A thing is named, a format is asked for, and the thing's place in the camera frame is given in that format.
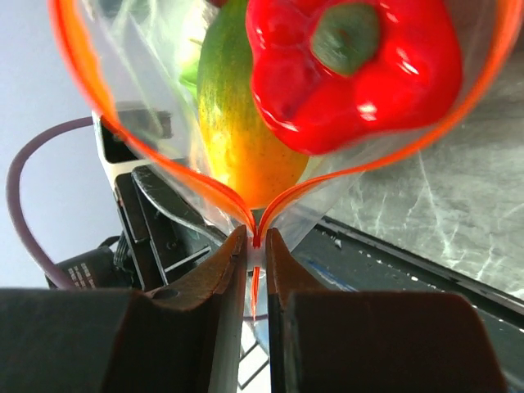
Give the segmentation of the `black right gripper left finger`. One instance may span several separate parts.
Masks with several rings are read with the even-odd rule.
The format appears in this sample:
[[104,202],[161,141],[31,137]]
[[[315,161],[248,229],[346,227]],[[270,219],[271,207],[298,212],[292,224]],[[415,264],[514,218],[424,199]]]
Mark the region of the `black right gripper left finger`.
[[1,292],[4,392],[234,392],[246,228],[166,287]]

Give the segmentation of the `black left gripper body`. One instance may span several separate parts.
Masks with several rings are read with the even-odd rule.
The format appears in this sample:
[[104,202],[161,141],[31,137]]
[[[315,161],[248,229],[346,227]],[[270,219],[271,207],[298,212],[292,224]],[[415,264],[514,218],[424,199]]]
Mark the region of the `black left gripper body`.
[[72,283],[82,289],[152,290],[181,278],[217,251],[224,234],[138,159],[98,116],[91,124],[122,232],[58,263]]

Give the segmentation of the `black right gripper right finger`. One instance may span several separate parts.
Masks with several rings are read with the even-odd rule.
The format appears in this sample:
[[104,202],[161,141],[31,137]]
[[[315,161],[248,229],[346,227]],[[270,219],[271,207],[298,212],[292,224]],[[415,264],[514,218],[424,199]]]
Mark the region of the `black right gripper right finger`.
[[334,291],[265,238],[274,392],[505,392],[487,331],[448,292]]

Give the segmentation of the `green orange mango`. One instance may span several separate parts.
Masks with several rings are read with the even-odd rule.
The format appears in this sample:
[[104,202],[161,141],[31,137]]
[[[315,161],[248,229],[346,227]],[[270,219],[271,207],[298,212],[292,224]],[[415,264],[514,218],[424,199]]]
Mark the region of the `green orange mango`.
[[254,210],[294,186],[309,158],[278,140],[255,108],[246,5],[228,1],[211,22],[201,47],[196,89],[211,174]]

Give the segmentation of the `white cauliflower with leaves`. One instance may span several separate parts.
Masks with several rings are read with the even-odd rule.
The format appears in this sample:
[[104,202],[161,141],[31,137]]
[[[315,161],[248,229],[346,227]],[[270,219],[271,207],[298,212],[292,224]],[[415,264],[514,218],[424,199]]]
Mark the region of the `white cauliflower with leaves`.
[[203,41],[198,38],[190,38],[183,45],[183,56],[180,63],[180,74],[178,81],[197,98],[197,74],[201,57]]

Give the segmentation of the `clear zip top bag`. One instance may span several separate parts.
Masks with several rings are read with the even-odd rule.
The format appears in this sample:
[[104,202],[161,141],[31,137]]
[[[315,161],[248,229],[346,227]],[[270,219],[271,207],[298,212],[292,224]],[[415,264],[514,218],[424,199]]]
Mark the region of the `clear zip top bag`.
[[48,9],[61,54],[102,123],[208,224],[224,234],[245,226],[257,276],[269,230],[294,248],[329,215],[495,287],[508,273],[509,292],[522,296],[523,100],[488,106],[485,98],[523,90],[522,63],[513,79],[499,77],[523,32],[522,2],[442,1],[463,67],[449,111],[322,155],[292,149],[308,156],[305,171],[254,210],[212,176],[197,96],[178,81],[183,45],[204,41],[226,2],[51,1]]

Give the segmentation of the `red bell pepper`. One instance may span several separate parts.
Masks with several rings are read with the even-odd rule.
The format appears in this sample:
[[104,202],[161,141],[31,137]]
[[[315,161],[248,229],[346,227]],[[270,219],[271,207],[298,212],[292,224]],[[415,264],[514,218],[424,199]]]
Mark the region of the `red bell pepper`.
[[461,88],[442,1],[251,1],[246,32],[257,109],[308,155],[434,124]]

